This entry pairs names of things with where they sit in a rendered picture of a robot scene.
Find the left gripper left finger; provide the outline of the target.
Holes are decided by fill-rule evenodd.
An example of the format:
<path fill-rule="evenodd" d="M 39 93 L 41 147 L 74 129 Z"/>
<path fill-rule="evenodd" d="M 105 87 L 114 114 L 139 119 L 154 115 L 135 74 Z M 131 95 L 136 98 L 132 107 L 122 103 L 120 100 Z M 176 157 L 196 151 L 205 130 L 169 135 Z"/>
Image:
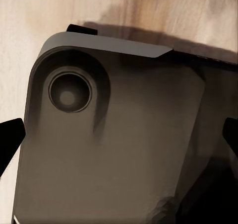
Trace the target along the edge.
<path fill-rule="evenodd" d="M 0 123 L 0 177 L 26 136 L 21 118 Z"/>

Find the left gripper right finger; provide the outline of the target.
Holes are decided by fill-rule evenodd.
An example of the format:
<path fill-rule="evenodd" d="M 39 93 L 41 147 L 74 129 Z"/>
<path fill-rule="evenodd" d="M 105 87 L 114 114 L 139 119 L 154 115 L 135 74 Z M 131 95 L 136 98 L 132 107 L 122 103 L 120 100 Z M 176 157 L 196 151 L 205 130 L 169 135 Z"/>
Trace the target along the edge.
<path fill-rule="evenodd" d="M 227 118 L 225 120 L 222 136 L 238 158 L 238 120 Z"/>

